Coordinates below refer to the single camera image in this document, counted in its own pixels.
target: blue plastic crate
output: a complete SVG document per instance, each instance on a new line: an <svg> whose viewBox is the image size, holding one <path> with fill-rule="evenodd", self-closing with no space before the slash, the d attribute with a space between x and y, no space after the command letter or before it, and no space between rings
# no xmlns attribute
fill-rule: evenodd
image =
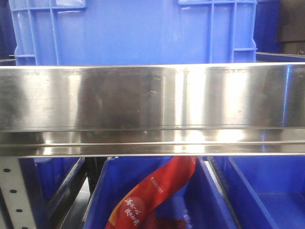
<svg viewBox="0 0 305 229"><path fill-rule="evenodd" d="M305 228L305 157L214 157L242 228Z"/></svg>
<svg viewBox="0 0 305 229"><path fill-rule="evenodd" d="M255 61L256 0L10 0L18 65Z"/></svg>
<svg viewBox="0 0 305 229"><path fill-rule="evenodd" d="M280 0L258 0L256 7L254 40L259 52L279 53L281 49L277 38L277 25Z"/></svg>
<svg viewBox="0 0 305 229"><path fill-rule="evenodd" d="M108 159L93 194L84 229L104 228L120 200L169 160L170 157ZM236 229L202 158L198 158L195 173L188 184L163 202L156 211L161 218L184 219L188 229Z"/></svg>

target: stainless steel bar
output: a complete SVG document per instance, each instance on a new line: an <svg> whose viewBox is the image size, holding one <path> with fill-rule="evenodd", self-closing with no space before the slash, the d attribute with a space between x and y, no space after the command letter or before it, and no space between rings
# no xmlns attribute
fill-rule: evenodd
<svg viewBox="0 0 305 229"><path fill-rule="evenodd" d="M47 229L44 199L33 159L0 158L0 188L15 229Z"/></svg>
<svg viewBox="0 0 305 229"><path fill-rule="evenodd" d="M0 68L1 156L303 154L305 64Z"/></svg>

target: blue storage bin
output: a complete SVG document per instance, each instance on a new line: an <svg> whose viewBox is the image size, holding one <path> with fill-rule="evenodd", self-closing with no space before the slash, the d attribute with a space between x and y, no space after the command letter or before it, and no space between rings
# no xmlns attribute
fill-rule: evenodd
<svg viewBox="0 0 305 229"><path fill-rule="evenodd" d="M213 164L242 226L305 228L305 157L214 157Z"/></svg>
<svg viewBox="0 0 305 229"><path fill-rule="evenodd" d="M259 52L279 53L277 38L280 0L258 0L256 7L254 40Z"/></svg>
<svg viewBox="0 0 305 229"><path fill-rule="evenodd" d="M84 229L104 228L120 200L141 180L170 159L108 159L93 194ZM236 229L234 220L202 158L198 158L195 173L188 184L163 202L156 212L161 218L184 219L188 229Z"/></svg>
<svg viewBox="0 0 305 229"><path fill-rule="evenodd" d="M45 199L51 199L64 177L62 158L35 158L38 179Z"/></svg>
<svg viewBox="0 0 305 229"><path fill-rule="evenodd" d="M10 0L17 65L255 61L256 0Z"/></svg>

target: red packaging bag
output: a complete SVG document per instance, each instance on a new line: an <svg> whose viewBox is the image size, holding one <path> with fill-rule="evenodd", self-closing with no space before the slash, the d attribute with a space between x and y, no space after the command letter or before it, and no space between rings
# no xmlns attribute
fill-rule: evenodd
<svg viewBox="0 0 305 229"><path fill-rule="evenodd" d="M105 229L136 229L192 177L196 156L174 156L136 185L114 208Z"/></svg>

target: perforated metal post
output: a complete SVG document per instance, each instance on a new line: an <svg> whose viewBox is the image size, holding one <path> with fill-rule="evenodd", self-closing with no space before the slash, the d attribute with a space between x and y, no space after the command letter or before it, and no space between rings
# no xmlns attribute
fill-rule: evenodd
<svg viewBox="0 0 305 229"><path fill-rule="evenodd" d="M0 188L15 229L48 229L32 158L0 157Z"/></svg>

